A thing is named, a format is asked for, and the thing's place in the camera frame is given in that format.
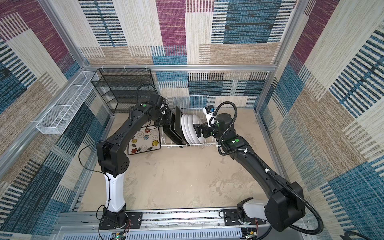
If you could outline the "floral square plate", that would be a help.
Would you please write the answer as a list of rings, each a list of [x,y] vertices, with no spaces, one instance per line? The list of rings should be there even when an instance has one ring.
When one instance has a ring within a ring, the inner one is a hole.
[[[130,140],[128,155],[156,151],[161,148],[160,129],[155,126],[142,127]]]
[[[176,145],[182,145],[183,139],[175,130],[175,114],[173,112],[167,113],[167,122],[163,126],[165,135]]]

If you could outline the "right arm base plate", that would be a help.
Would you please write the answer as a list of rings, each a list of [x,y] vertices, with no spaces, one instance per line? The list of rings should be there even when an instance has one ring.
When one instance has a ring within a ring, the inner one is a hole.
[[[221,209],[219,217],[224,219],[226,226],[240,226],[240,225],[265,225],[266,220],[248,217],[244,211],[239,209]]]

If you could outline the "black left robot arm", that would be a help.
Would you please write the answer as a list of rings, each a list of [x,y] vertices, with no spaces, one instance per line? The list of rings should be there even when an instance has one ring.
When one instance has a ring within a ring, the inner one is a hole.
[[[148,101],[136,103],[121,127],[105,141],[97,144],[98,163],[106,181],[105,212],[117,214],[125,211],[124,175],[130,164],[126,150],[131,140],[147,122],[162,125],[170,119],[167,100],[158,94],[152,94]]]

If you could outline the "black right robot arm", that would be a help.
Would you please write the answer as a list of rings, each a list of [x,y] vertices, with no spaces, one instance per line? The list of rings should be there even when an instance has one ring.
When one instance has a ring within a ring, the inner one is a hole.
[[[272,170],[253,150],[250,143],[236,133],[230,114],[219,114],[214,125],[193,124],[191,133],[198,137],[214,137],[222,152],[242,165],[259,183],[268,197],[264,206],[267,221],[278,232],[292,228],[294,223],[306,215],[303,188],[296,182],[290,183]]]

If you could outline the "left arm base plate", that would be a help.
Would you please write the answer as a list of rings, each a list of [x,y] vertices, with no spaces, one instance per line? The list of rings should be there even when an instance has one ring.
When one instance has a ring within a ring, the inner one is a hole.
[[[106,211],[102,215],[99,224],[100,230],[128,230],[139,229],[142,224],[143,212],[120,212],[113,213]]]

